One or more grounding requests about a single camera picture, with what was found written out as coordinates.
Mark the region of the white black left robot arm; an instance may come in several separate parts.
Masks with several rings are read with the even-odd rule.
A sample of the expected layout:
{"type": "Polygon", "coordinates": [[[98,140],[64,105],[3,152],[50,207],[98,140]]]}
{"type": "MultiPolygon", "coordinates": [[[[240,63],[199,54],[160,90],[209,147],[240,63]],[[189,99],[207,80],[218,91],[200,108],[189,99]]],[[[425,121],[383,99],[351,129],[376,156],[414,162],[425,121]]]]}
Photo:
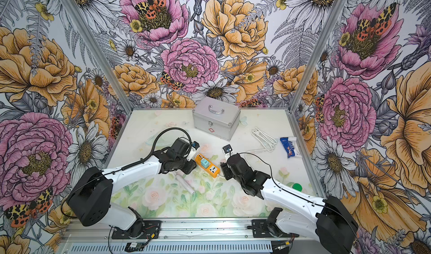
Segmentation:
{"type": "Polygon", "coordinates": [[[150,153],[134,163],[86,170],[65,201],[73,216],[85,227],[103,223],[124,232],[129,238],[141,237],[146,230],[143,218],[133,208],[112,203],[111,197],[146,177],[177,170],[190,174],[197,167],[194,157],[200,145],[182,128],[179,131],[185,137],[177,138],[171,146],[156,149],[158,140],[171,130],[173,128],[163,130],[154,139],[150,153]]]}

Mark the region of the orange power strip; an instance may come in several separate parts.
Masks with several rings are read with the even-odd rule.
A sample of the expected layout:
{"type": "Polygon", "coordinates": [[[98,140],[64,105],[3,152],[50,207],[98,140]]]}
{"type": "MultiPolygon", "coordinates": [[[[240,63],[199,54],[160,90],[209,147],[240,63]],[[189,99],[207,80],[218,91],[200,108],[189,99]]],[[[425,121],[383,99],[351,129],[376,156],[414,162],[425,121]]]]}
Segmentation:
{"type": "Polygon", "coordinates": [[[204,157],[202,154],[195,156],[195,162],[199,167],[206,171],[212,178],[217,178],[220,174],[220,168],[214,165],[210,160],[204,157]]]}

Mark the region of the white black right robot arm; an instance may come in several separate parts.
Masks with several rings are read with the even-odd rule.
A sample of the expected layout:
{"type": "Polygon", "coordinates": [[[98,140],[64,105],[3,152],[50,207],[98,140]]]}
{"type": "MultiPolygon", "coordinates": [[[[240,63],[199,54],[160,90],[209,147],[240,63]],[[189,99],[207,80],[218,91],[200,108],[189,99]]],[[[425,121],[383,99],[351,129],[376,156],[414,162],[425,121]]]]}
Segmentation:
{"type": "Polygon", "coordinates": [[[221,169],[247,195],[276,204],[266,220],[271,235],[313,239],[332,254],[352,252],[359,226],[340,199],[314,197],[287,187],[271,175],[253,170],[241,154],[231,155],[221,169]]]}

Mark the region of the white electric toothbrush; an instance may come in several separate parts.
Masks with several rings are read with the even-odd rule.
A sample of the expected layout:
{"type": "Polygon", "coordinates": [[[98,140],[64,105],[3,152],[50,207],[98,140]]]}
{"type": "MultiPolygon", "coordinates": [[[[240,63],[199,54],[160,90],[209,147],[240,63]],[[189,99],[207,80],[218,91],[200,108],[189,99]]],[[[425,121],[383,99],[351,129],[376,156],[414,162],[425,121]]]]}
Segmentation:
{"type": "Polygon", "coordinates": [[[190,193],[191,195],[195,193],[195,190],[193,189],[193,187],[190,184],[188,184],[187,181],[185,181],[185,179],[177,172],[175,172],[175,178],[184,187],[184,189],[188,191],[188,193],[190,193]]]}

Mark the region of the teal USB charger plug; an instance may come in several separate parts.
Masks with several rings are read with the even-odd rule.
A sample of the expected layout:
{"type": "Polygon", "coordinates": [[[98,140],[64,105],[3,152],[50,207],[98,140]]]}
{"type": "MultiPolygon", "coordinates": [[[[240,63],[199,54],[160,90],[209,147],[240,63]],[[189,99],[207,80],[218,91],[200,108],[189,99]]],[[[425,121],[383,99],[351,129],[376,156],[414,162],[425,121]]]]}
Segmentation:
{"type": "Polygon", "coordinates": [[[210,166],[210,162],[207,159],[201,159],[200,163],[204,169],[207,169],[210,166]]]}

